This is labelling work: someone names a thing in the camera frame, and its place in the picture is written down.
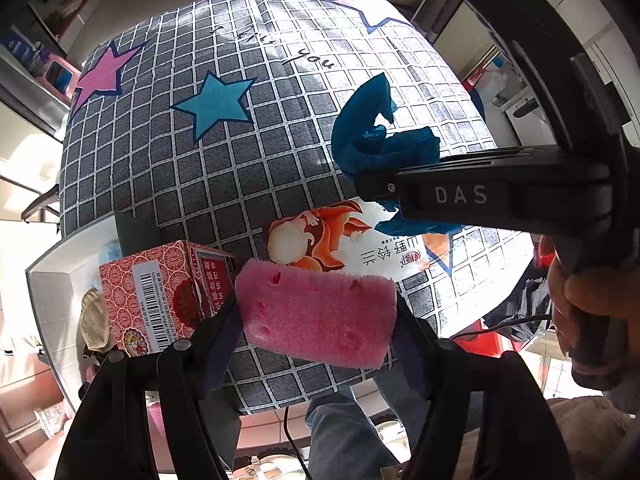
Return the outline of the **person right hand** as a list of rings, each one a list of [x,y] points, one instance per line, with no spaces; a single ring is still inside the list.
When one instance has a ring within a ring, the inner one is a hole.
[[[639,269],[589,269],[568,275],[563,270],[550,237],[538,244],[541,257],[551,256],[548,289],[553,302],[553,323],[563,353],[586,340],[580,333],[576,313],[609,316],[627,323],[628,350],[618,366],[620,380],[639,383]]]

